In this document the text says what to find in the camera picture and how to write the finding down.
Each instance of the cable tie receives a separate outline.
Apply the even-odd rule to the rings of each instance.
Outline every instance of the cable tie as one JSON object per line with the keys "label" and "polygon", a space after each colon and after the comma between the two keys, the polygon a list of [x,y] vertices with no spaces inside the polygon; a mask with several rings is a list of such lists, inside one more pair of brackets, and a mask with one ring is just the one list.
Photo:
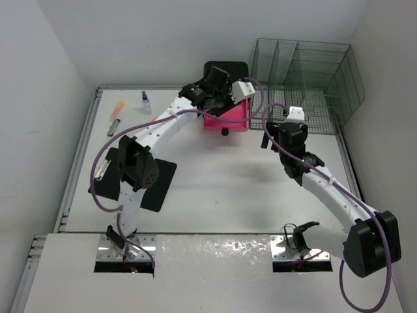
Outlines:
{"label": "cable tie", "polygon": [[336,178],[334,178],[334,177],[331,177],[329,180],[328,180],[328,184],[330,185],[330,186],[332,186],[335,182],[337,182],[338,180],[336,179]]}
{"label": "cable tie", "polygon": [[169,114],[171,114],[171,115],[174,115],[174,116],[175,116],[175,118],[176,118],[176,119],[178,119],[178,114],[177,114],[177,113],[175,113],[175,112],[174,112],[174,110],[169,109],[169,110],[168,110],[168,113],[169,113]]}

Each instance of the small bottle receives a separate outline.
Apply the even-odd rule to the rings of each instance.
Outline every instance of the small bottle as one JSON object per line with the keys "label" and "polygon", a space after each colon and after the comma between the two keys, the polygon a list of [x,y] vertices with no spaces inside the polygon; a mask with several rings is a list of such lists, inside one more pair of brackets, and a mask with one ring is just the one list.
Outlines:
{"label": "small bottle", "polygon": [[143,110],[145,115],[152,114],[151,103],[149,102],[148,96],[146,92],[142,91],[142,103],[143,103]]}

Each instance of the white tabletop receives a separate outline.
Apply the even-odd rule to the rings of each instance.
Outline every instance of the white tabletop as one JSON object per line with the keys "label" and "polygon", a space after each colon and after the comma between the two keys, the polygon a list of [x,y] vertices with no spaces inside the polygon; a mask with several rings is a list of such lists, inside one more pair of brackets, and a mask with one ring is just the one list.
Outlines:
{"label": "white tabletop", "polygon": [[[333,272],[273,273],[266,235],[158,235],[155,278],[94,273],[99,234],[48,235],[25,313],[353,313]],[[348,269],[347,295],[371,308],[385,270],[361,279]],[[401,313],[391,284],[380,313]]]}
{"label": "white tabletop", "polygon": [[[94,120],[65,231],[103,232],[113,215],[99,210],[89,188],[94,157],[108,140],[109,117],[119,100],[117,131],[145,123],[161,114],[177,90],[147,90],[152,115],[143,115],[140,90],[105,90]],[[263,132],[231,132],[223,137],[203,130],[202,118],[184,127],[158,158],[178,164],[162,210],[141,209],[139,232],[150,233],[273,233],[287,222],[316,220],[341,229],[326,207],[285,174],[277,153],[261,149]],[[347,186],[335,136],[310,134],[308,151],[318,155]],[[101,198],[108,207],[117,202]]]}

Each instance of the white wall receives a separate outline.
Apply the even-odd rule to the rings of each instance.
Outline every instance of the white wall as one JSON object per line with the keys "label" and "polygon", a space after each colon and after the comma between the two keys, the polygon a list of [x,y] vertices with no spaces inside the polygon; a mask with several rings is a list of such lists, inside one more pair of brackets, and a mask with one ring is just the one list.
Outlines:
{"label": "white wall", "polygon": [[53,230],[90,94],[35,0],[0,3],[0,312]]}
{"label": "white wall", "polygon": [[259,37],[348,43],[365,0],[37,0],[89,87],[194,82]]}
{"label": "white wall", "polygon": [[399,220],[395,283],[416,312],[417,1],[371,0],[352,45],[366,98],[345,137],[366,201]]}

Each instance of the green wire cage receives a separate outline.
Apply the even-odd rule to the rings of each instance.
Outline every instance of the green wire cage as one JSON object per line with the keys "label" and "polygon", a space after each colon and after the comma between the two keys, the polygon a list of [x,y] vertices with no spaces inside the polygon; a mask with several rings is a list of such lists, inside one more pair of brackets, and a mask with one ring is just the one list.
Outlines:
{"label": "green wire cage", "polygon": [[[303,107],[312,134],[337,134],[365,98],[349,44],[258,39],[251,77],[266,88],[268,103]],[[260,101],[256,93],[251,113]],[[268,118],[281,123],[285,116],[275,107]],[[249,128],[263,129],[261,113],[250,121]]]}

